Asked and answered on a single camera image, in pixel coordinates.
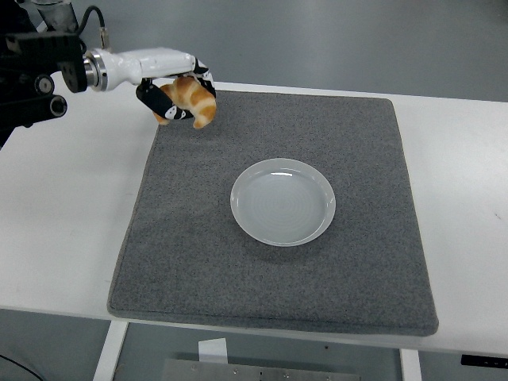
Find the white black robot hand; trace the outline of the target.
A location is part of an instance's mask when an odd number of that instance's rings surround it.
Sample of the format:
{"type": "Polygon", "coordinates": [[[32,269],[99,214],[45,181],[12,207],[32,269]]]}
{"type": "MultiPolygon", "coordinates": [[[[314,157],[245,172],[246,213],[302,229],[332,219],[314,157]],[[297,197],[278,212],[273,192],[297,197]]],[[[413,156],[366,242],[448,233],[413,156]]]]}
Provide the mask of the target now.
{"type": "Polygon", "coordinates": [[[99,90],[122,83],[137,87],[136,96],[161,125],[191,118],[202,129],[215,118],[216,93],[210,69],[189,53],[150,48],[123,53],[100,52],[99,90]]]}

